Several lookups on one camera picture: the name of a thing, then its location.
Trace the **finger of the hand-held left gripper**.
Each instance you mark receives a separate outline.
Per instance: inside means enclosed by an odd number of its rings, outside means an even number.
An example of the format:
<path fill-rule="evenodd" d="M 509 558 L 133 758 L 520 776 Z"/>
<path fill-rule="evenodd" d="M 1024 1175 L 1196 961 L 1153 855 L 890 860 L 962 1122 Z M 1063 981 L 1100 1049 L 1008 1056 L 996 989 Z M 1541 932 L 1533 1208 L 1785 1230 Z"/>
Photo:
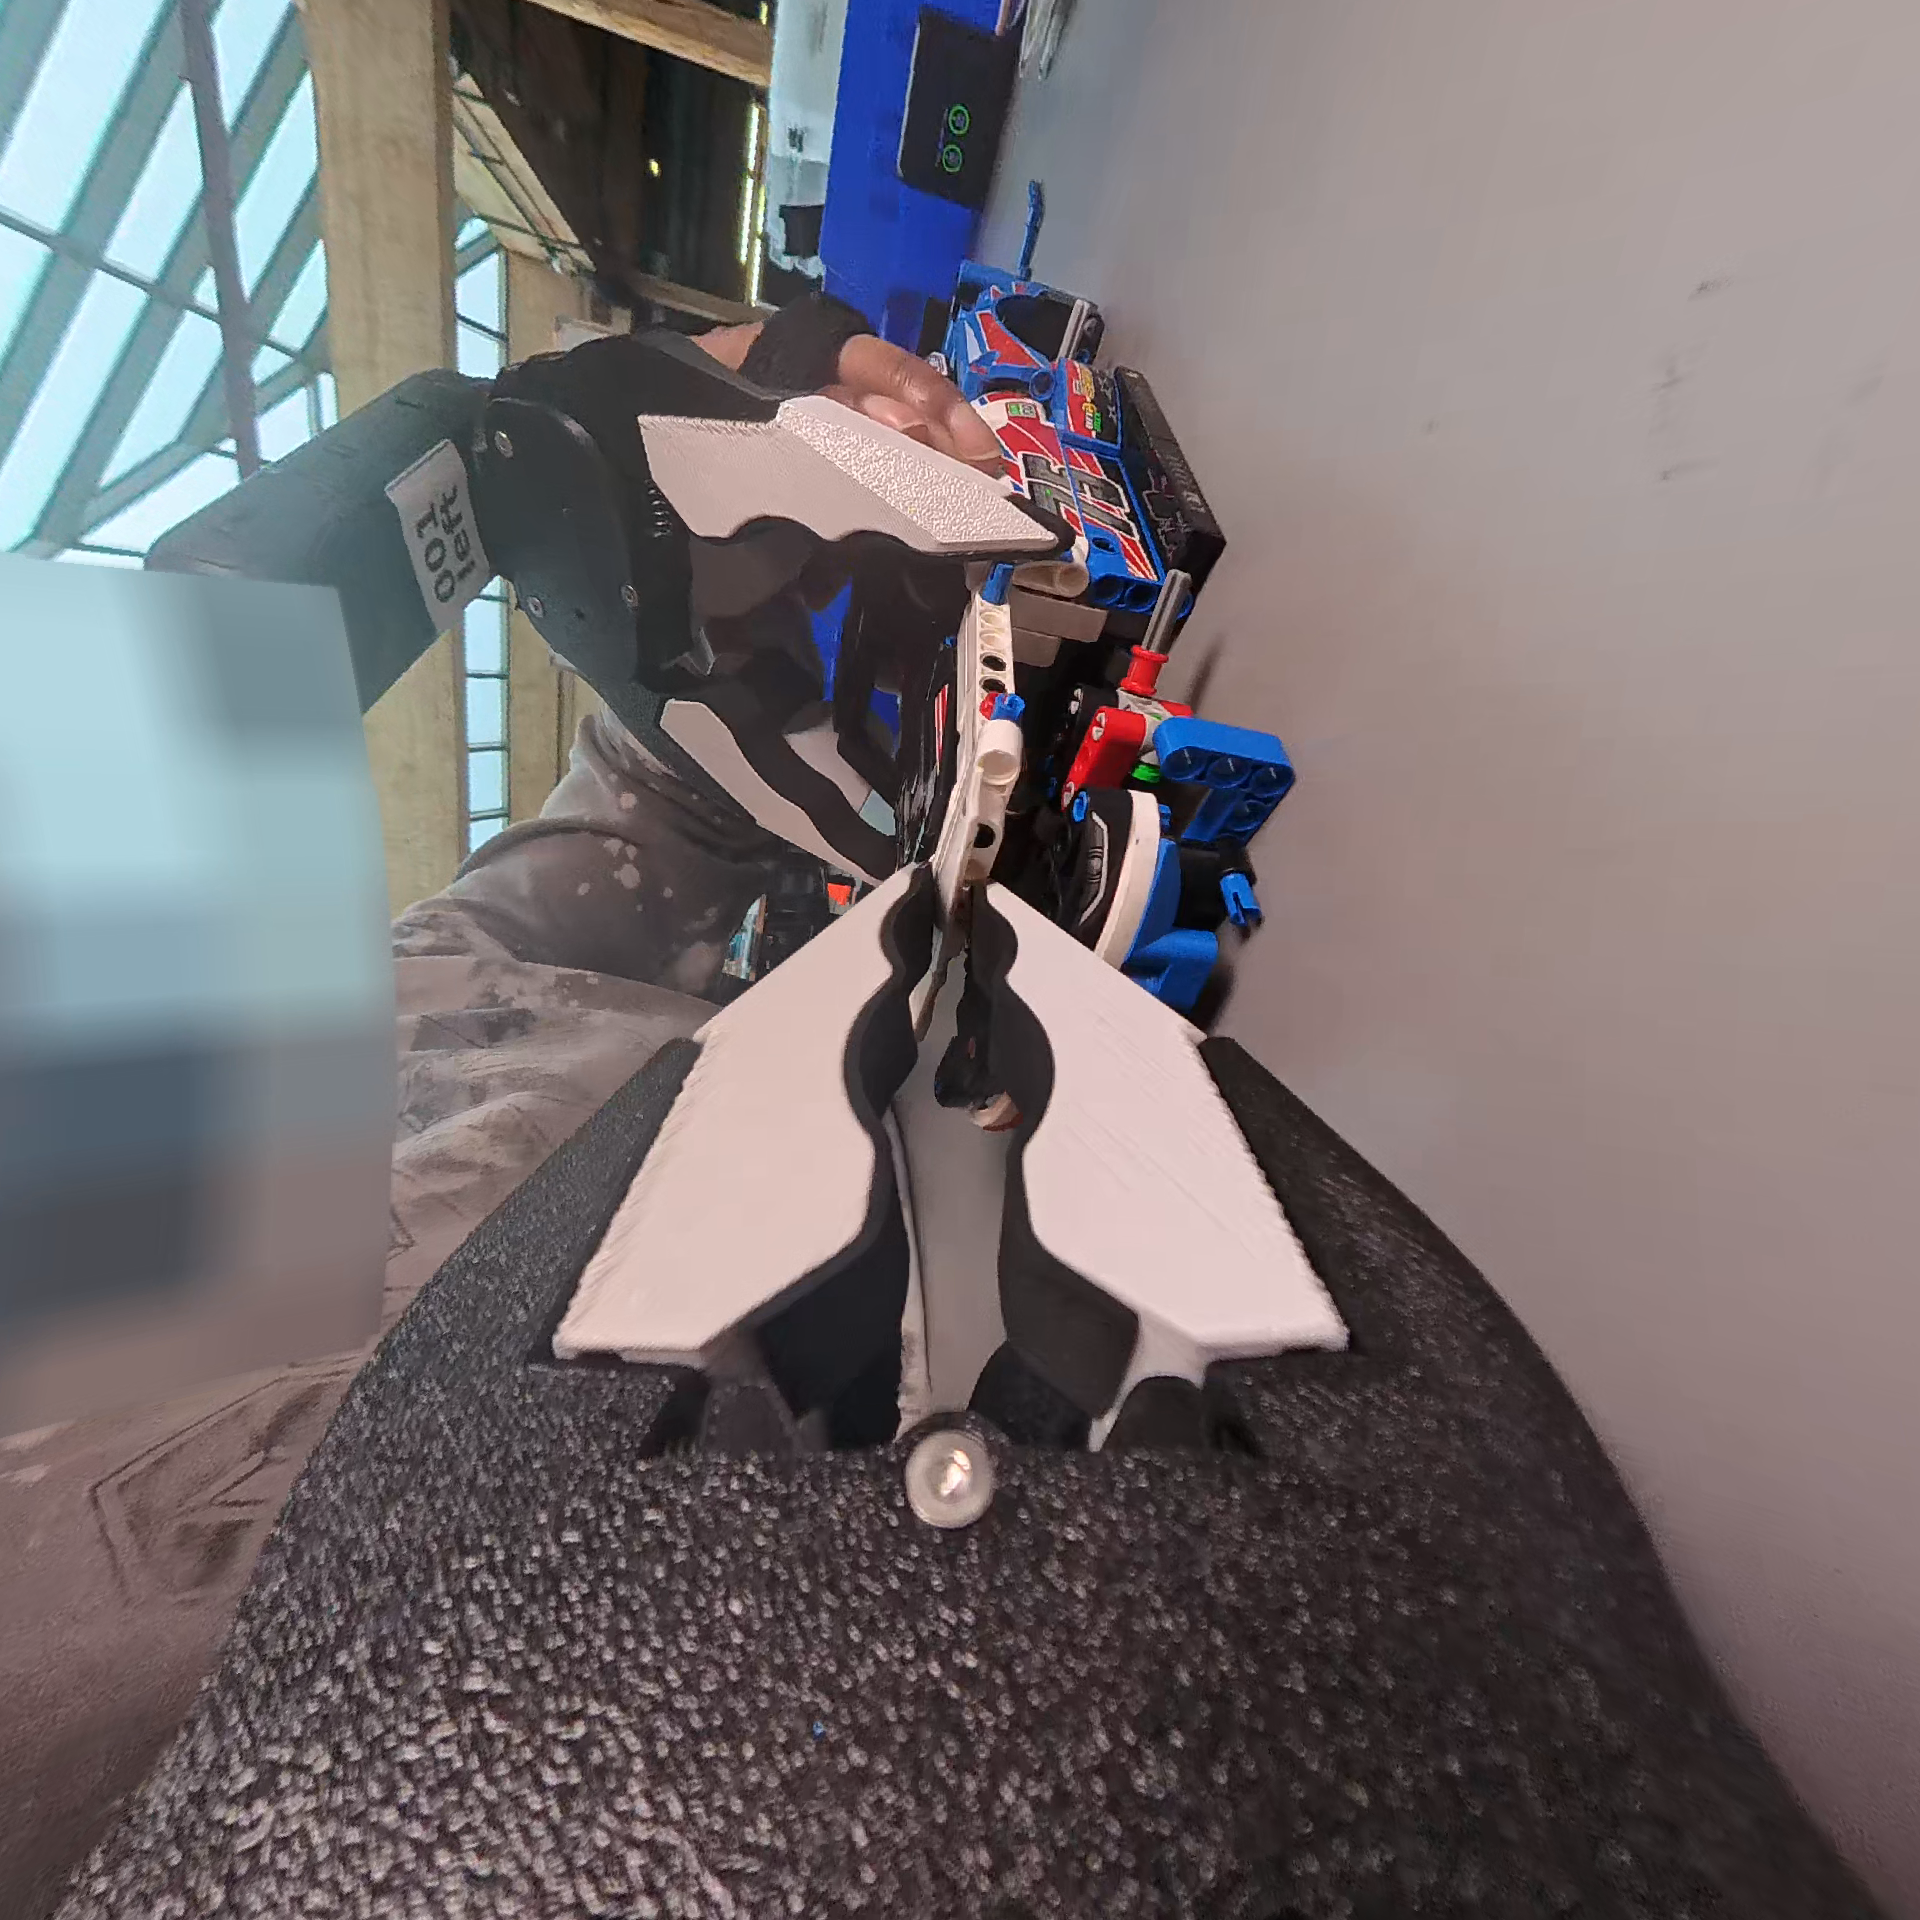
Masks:
<path fill-rule="evenodd" d="M 759 826 L 869 882 L 897 865 L 896 813 L 844 754 L 824 706 L 776 716 L 756 694 L 666 700 L 658 726 Z"/>
<path fill-rule="evenodd" d="M 1078 567 L 1078 535 L 990 478 L 838 400 L 781 400 L 765 421 L 640 415 L 656 488 L 692 536 L 792 526 L 878 536 L 932 559 Z"/>

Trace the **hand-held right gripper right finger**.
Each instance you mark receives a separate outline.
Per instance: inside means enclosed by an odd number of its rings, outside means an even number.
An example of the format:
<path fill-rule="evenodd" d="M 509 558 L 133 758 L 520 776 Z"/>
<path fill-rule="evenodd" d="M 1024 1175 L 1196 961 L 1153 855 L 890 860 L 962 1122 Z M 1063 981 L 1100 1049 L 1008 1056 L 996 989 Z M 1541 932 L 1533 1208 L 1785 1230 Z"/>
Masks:
<path fill-rule="evenodd" d="M 1087 1447 L 1143 1388 L 1198 1404 L 1218 1365 L 1343 1353 L 1198 1029 L 1000 887 L 975 897 L 968 959 L 1016 1114 L 1000 1322 Z"/>

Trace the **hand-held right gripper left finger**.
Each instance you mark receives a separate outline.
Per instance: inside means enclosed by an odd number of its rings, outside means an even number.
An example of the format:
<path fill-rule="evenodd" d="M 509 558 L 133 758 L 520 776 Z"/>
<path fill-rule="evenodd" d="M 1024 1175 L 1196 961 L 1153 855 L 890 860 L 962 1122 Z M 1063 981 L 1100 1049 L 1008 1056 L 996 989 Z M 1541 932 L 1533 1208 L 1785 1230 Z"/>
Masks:
<path fill-rule="evenodd" d="M 708 1018 L 556 1328 L 557 1359 L 704 1368 L 901 1223 L 885 1117 L 940 927 L 919 864 Z"/>

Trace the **white perforated brick beam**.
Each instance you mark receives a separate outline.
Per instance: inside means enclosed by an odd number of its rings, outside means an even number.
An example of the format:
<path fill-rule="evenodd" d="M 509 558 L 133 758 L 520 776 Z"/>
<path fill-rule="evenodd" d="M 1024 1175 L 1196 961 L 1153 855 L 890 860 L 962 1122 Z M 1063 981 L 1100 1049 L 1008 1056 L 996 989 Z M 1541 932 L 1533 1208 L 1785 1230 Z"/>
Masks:
<path fill-rule="evenodd" d="M 970 591 L 954 640 L 954 773 L 932 849 L 936 934 L 911 999 L 917 1039 L 932 1026 L 953 958 L 968 953 L 970 890 L 992 876 L 1006 810 L 1024 769 L 1021 704 L 1015 694 L 1015 565 L 993 565 Z"/>

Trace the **white blue red brick car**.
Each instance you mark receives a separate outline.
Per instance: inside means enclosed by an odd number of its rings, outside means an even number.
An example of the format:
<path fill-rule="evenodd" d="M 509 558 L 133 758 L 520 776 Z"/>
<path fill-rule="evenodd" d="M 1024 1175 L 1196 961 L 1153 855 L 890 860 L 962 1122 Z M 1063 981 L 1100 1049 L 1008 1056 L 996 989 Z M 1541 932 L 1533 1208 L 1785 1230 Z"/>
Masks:
<path fill-rule="evenodd" d="M 992 876 L 1176 1014 L 1262 924 L 1253 848 L 1296 773 L 1279 735 L 1162 690 L 1225 535 L 1159 397 L 1097 360 L 1074 292 L 967 257 L 926 351 L 998 442 L 1006 482 L 1078 535 L 1012 583 L 1024 769 Z"/>

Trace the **person's left forearm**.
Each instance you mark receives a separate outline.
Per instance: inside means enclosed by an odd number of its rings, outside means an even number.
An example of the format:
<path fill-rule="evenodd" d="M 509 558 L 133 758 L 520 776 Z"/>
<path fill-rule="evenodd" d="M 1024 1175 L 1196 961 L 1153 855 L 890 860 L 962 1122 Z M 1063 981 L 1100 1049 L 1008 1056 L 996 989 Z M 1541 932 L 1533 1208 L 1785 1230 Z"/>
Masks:
<path fill-rule="evenodd" d="M 824 869 L 615 717 L 540 813 L 391 925 L 398 1119 L 378 1326 L 660 1046 L 710 1014 L 748 909 Z"/>

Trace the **person's left hand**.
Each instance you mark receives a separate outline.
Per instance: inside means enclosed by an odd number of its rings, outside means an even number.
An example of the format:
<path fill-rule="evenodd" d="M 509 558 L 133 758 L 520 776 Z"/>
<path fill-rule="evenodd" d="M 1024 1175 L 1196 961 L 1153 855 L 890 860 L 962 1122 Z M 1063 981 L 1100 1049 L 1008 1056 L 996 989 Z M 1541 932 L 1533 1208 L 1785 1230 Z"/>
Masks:
<path fill-rule="evenodd" d="M 762 392 L 823 394 L 975 471 L 1000 471 L 993 432 L 949 377 L 824 292 L 765 319 L 708 326 L 694 345 Z"/>

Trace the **blue plastic box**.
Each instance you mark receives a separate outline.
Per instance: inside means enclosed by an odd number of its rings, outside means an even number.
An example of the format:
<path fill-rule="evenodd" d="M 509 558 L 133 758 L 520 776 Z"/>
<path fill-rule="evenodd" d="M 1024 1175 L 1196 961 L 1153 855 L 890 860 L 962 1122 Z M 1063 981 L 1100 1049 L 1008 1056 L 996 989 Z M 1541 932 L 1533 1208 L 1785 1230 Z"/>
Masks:
<path fill-rule="evenodd" d="M 862 311 L 885 341 L 913 351 L 941 345 L 949 301 L 983 214 L 896 175 L 908 66 L 924 7 L 1012 34 L 1016 62 L 1024 26 L 1024 5 L 847 5 L 823 206 L 824 289 Z"/>

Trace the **white packet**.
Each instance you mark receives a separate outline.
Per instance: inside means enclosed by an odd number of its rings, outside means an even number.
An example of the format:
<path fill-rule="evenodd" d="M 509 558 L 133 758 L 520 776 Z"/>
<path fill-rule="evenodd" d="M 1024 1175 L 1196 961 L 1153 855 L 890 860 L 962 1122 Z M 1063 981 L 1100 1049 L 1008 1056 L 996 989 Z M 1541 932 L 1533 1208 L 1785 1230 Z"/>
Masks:
<path fill-rule="evenodd" d="M 761 234 L 767 270 L 817 279 L 847 2 L 776 2 L 765 90 Z"/>

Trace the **black device green icons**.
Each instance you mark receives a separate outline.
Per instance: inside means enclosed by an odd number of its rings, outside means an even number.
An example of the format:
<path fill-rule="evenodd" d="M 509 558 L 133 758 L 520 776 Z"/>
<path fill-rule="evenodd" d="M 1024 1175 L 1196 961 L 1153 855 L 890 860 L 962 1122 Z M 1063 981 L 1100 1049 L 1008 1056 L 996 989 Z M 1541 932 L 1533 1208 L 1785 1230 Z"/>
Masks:
<path fill-rule="evenodd" d="M 1016 41 L 936 7 L 919 12 L 896 175 L 932 199 L 985 208 L 1016 82 Z"/>

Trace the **wooden post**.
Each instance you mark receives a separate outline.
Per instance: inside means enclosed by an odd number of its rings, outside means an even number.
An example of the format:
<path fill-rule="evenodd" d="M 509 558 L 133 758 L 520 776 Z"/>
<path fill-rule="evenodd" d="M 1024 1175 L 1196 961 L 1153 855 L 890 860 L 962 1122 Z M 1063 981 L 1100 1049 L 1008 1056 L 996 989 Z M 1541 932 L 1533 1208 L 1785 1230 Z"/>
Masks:
<path fill-rule="evenodd" d="M 301 2 L 316 87 L 327 348 L 337 413 L 452 368 L 446 2 Z M 391 911 L 464 860 L 461 644 L 439 636 L 366 720 Z"/>

